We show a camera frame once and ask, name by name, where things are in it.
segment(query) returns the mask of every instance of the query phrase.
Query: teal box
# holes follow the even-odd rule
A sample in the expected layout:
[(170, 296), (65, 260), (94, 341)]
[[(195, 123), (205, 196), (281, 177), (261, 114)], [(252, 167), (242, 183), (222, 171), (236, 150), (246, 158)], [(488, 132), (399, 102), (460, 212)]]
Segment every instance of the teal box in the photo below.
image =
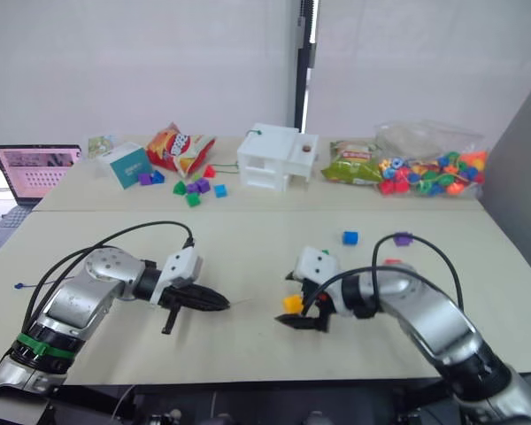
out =
[(151, 174), (150, 160), (142, 146), (124, 143), (105, 153), (100, 160), (112, 170), (123, 189), (138, 182), (138, 174)]

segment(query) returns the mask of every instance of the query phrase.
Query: green band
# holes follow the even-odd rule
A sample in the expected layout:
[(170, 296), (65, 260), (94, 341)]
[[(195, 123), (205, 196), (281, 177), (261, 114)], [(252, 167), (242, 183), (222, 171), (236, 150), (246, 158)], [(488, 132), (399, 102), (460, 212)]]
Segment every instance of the green band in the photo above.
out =
[(26, 334), (19, 334), (18, 341), (31, 348), (36, 356), (53, 356), (61, 359), (74, 359), (74, 356), (76, 355), (75, 352), (60, 350), (47, 343), (35, 341), (31, 336), (27, 336)]

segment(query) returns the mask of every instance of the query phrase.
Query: red snack bag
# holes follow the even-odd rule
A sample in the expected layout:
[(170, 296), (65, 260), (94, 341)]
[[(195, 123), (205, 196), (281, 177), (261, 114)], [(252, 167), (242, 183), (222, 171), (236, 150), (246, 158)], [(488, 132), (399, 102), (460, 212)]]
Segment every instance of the red snack bag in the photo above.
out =
[(181, 177), (195, 171), (214, 145), (213, 135), (184, 135), (174, 123), (158, 132), (146, 148), (151, 164), (178, 172)]

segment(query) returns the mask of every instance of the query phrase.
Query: white plastic house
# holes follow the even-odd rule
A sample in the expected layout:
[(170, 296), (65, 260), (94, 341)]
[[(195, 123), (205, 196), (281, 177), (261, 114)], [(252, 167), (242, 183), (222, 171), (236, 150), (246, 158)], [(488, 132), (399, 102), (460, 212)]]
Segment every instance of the white plastic house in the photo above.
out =
[(309, 181), (318, 140), (296, 128), (256, 124), (238, 148), (242, 184), (283, 191), (292, 175)]

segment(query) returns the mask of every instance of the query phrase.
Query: green snack bag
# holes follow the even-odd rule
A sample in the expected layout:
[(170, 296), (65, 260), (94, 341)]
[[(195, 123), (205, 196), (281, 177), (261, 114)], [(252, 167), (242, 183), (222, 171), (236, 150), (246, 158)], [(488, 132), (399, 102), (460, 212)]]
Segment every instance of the green snack bag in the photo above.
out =
[(380, 151), (373, 139), (331, 142), (330, 166), (321, 172), (331, 182), (349, 184), (382, 182), (377, 159)]

